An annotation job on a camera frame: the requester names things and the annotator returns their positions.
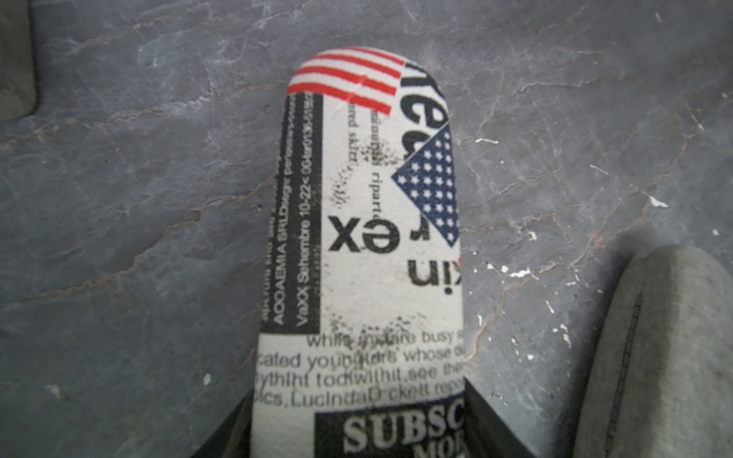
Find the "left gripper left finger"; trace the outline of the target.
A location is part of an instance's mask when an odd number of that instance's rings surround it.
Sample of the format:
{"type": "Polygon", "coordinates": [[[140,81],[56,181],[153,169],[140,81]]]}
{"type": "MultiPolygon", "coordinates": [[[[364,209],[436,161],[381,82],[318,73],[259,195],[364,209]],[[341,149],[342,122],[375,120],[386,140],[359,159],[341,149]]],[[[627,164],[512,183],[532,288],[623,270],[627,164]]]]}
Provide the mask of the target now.
{"type": "Polygon", "coordinates": [[[248,458],[250,456],[253,401],[254,391],[250,390],[191,457],[248,458]]]}

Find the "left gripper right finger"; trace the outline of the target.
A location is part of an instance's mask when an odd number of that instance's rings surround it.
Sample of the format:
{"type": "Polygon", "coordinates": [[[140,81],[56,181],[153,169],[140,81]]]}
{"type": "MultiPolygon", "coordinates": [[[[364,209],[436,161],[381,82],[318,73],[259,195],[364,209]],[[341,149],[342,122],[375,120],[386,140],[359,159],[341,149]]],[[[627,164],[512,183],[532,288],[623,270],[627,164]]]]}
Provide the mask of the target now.
{"type": "Polygon", "coordinates": [[[465,417],[468,457],[534,457],[468,379],[465,380],[465,417]]]}

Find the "grey rectangular eyeglass case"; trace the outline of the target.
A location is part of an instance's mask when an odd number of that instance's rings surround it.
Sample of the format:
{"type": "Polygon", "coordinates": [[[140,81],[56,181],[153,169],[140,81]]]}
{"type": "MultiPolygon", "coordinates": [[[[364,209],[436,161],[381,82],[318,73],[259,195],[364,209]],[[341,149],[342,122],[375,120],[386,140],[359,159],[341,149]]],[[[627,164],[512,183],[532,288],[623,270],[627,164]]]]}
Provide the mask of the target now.
{"type": "Polygon", "coordinates": [[[36,108],[36,60],[28,0],[1,1],[1,121],[36,108]]]}

